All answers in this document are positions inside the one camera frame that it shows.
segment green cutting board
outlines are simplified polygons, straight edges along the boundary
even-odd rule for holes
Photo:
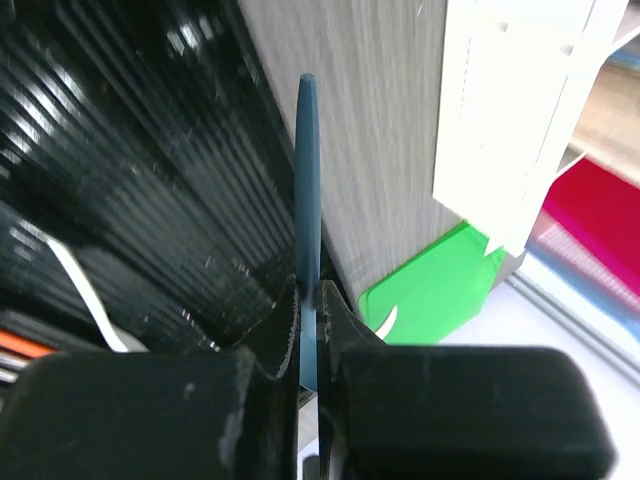
[[[470,225],[456,227],[360,296],[365,323],[377,330],[397,306],[387,343],[439,342],[476,315],[489,294],[505,252],[485,257],[487,243]]]

